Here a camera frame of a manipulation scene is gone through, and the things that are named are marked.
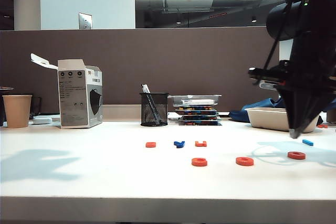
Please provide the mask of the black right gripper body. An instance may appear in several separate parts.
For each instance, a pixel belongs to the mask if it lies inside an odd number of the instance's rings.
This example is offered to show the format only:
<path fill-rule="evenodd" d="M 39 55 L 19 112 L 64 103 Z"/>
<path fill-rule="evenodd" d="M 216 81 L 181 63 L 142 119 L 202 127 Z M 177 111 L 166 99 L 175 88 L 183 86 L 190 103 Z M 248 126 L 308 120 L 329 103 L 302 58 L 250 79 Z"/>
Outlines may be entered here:
<path fill-rule="evenodd" d="M 334 96 L 334 37 L 295 37 L 289 60 L 267 68 L 250 68 L 248 75 L 257 82 L 272 84 L 280 96 Z"/>

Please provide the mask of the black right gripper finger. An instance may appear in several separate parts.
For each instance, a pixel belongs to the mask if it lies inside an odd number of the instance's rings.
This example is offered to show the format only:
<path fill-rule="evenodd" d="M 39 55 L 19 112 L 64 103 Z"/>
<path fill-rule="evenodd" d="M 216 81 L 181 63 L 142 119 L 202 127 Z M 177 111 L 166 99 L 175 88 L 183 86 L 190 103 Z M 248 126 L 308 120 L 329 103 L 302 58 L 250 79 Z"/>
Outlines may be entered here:
<path fill-rule="evenodd" d="M 329 104 L 329 97 L 298 94 L 295 96 L 295 138 L 298 138 L 307 126 Z"/>
<path fill-rule="evenodd" d="M 300 105 L 301 93 L 299 91 L 279 91 L 284 101 L 291 138 L 298 138 L 301 133 L 302 111 Z"/>

